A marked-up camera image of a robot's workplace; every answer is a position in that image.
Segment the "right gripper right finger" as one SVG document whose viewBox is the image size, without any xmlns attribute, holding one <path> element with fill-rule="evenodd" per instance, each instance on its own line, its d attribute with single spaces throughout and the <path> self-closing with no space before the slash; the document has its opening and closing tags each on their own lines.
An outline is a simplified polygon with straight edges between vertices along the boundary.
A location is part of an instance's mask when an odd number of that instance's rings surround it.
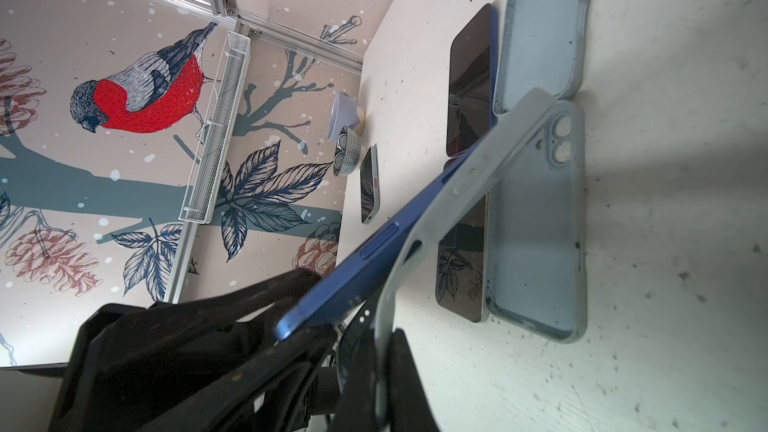
<svg viewBox="0 0 768 432">
<path fill-rule="evenodd" d="M 437 431 L 403 330 L 391 336 L 378 360 L 373 331 L 357 320 L 346 327 L 338 349 L 340 398 L 330 431 Z"/>
</svg>

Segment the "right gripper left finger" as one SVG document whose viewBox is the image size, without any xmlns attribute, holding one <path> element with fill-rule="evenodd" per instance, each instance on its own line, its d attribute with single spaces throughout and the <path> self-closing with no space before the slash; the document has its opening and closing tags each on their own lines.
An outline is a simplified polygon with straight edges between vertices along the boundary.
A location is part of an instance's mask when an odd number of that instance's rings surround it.
<svg viewBox="0 0 768 432">
<path fill-rule="evenodd" d="M 79 328 L 53 431 L 297 431 L 334 345 L 323 326 L 277 340 L 320 280 L 298 268 L 208 299 L 100 307 Z"/>
</svg>

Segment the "black uncased phone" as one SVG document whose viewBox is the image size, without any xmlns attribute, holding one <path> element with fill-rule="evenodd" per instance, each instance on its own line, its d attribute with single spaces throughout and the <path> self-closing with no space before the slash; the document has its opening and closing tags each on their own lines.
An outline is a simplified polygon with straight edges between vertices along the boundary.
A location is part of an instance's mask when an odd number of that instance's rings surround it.
<svg viewBox="0 0 768 432">
<path fill-rule="evenodd" d="M 305 328 L 337 326 L 368 300 L 387 280 L 416 221 L 467 156 L 463 153 L 449 159 L 435 180 L 309 290 L 277 322 L 275 339 L 286 340 Z"/>
<path fill-rule="evenodd" d="M 496 123 L 492 101 L 498 62 L 498 13 L 484 4 L 450 47 L 445 152 L 457 157 Z"/>
</svg>

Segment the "black phone from case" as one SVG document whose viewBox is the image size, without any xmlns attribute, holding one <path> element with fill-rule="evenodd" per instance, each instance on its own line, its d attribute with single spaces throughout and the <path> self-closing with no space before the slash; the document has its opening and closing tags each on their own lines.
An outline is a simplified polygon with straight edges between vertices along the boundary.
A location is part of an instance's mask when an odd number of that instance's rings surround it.
<svg viewBox="0 0 768 432">
<path fill-rule="evenodd" d="M 435 279 L 437 304 L 465 320 L 485 320 L 487 200 L 481 198 L 440 240 Z"/>
</svg>

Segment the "light blue phone case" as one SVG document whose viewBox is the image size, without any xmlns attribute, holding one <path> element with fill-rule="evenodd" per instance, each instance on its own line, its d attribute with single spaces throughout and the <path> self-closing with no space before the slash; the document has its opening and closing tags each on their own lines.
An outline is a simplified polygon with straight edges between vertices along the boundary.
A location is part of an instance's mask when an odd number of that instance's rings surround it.
<svg viewBox="0 0 768 432">
<path fill-rule="evenodd" d="M 488 195 L 487 310 L 560 343 L 587 324 L 584 159 L 583 110 L 559 100 Z"/>
</svg>

